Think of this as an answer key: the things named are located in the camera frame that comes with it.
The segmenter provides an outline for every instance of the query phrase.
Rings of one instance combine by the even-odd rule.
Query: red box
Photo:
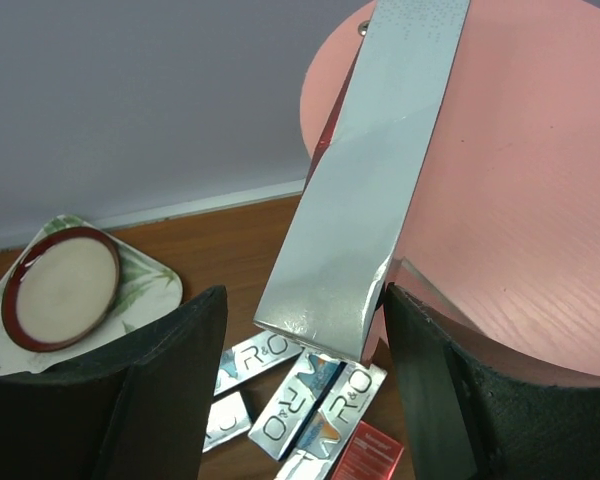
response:
[[[360,422],[332,480],[389,480],[404,447],[365,422]]]

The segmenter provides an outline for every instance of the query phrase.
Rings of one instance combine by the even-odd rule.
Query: metal bolt head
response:
[[[364,37],[367,34],[367,28],[369,28],[369,20],[365,20],[358,25],[358,33],[361,37]]]

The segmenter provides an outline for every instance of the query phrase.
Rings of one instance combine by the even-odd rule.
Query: wooden floor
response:
[[[258,333],[252,319],[299,197],[177,218],[116,231],[121,240],[173,268],[184,283],[185,299],[206,287],[227,286],[229,324],[225,347]],[[18,252],[0,253],[0,278]],[[382,346],[375,362],[389,370],[380,393],[364,419],[406,445],[406,434],[389,352]],[[243,393],[257,415],[284,378],[286,367],[256,377]],[[265,480],[275,477],[279,464],[263,453],[246,435],[203,456],[200,480]],[[396,479],[415,478],[408,448]]]

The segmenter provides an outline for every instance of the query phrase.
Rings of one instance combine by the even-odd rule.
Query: pink wooden tabletop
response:
[[[316,55],[313,149],[369,4]],[[600,376],[600,9],[473,0],[399,254],[489,338]],[[398,283],[445,311],[406,272]]]

